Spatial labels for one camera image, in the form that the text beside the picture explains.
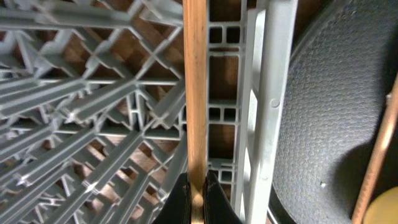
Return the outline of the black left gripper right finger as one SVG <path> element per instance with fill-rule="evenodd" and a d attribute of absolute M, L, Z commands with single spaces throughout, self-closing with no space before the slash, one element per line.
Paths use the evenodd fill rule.
<path fill-rule="evenodd" d="M 206 224 L 242 224 L 224 194 L 217 176 L 211 172 L 206 177 L 203 197 Z"/>

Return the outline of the yellow bowl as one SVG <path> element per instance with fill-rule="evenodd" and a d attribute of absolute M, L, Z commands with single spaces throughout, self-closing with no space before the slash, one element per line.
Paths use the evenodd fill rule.
<path fill-rule="evenodd" d="M 363 224 L 397 224 L 397 187 L 378 196 L 368 207 Z"/>

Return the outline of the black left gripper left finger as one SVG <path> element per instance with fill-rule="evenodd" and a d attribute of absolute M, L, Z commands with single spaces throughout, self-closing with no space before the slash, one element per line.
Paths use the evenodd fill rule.
<path fill-rule="evenodd" d="M 152 224 L 190 224 L 190 183 L 179 175 L 165 205 Z"/>

